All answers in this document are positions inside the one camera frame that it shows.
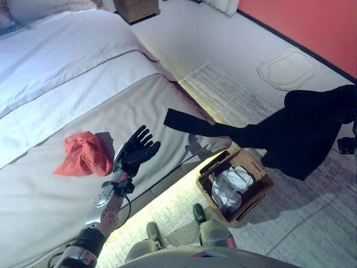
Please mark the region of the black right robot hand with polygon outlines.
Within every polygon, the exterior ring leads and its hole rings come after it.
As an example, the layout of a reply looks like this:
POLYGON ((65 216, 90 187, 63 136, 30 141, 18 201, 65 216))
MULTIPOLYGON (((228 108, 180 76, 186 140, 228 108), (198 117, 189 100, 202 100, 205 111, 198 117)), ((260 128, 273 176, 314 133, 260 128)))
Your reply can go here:
POLYGON ((356 117, 356 85, 343 86, 342 93, 343 108, 345 109, 343 124, 349 124, 356 117))

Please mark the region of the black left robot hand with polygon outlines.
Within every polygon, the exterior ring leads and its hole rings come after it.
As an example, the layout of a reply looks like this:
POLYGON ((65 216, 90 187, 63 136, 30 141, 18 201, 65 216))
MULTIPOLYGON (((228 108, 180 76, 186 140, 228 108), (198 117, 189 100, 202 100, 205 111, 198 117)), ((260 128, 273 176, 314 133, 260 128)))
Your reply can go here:
POLYGON ((145 125, 136 130, 115 156, 113 174, 123 171, 129 178, 135 177, 140 165, 153 158, 160 149, 161 143, 153 142, 152 138, 145 125))

